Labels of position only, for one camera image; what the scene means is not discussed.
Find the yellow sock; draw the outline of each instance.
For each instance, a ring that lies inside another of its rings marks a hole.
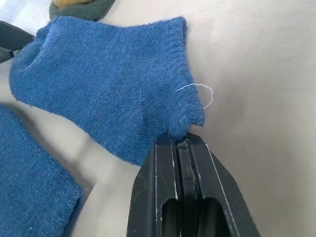
[[[69,6],[73,4],[82,4],[82,3],[89,3],[94,0],[53,0],[54,4],[57,7],[64,7],[64,6]]]

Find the white thread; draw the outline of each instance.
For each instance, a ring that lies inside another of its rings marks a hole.
[[[180,89],[177,89],[176,91],[182,90],[182,89],[184,89],[184,88],[186,88],[186,87],[188,87],[188,86],[191,86],[191,85],[201,85],[201,86],[204,86],[204,87],[206,87],[207,89],[209,89],[209,90],[211,91],[211,102],[209,102],[209,104],[203,108],[203,109],[205,110],[205,109],[206,109],[208,106],[210,106],[210,105],[212,104],[212,102],[213,102],[213,90],[212,90],[212,88],[211,88],[211,87],[208,87],[207,85],[204,85],[204,84],[191,83],[191,84],[189,84],[189,85],[185,85],[185,86],[181,87]]]

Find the black clamp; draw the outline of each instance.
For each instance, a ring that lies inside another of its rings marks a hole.
[[[0,21],[0,63],[13,58],[13,52],[32,42],[34,37],[4,21]]]
[[[127,237],[260,237],[237,183],[191,133],[155,140],[135,178]]]

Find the beige surface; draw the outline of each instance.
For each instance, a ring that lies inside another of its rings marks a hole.
[[[32,18],[31,2],[41,16]],[[48,21],[49,1],[30,0],[15,8],[14,17],[5,5],[0,3],[0,20],[29,32]],[[192,74],[214,91],[205,128],[193,131],[237,180],[263,237],[316,236],[315,7],[311,0],[116,0],[102,20],[122,26],[178,15],[188,20]],[[9,66],[0,65],[0,102],[24,111],[30,127],[96,183],[72,236],[125,236],[138,168],[66,119],[15,102]],[[209,92],[199,90],[207,104]]]

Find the blue knit fabric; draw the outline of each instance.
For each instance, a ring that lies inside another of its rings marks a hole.
[[[0,236],[68,236],[82,201],[70,173],[0,105]]]
[[[114,155],[141,165],[154,139],[175,139],[204,111],[185,54],[182,17],[116,27],[57,17],[16,56],[17,100],[64,116]]]

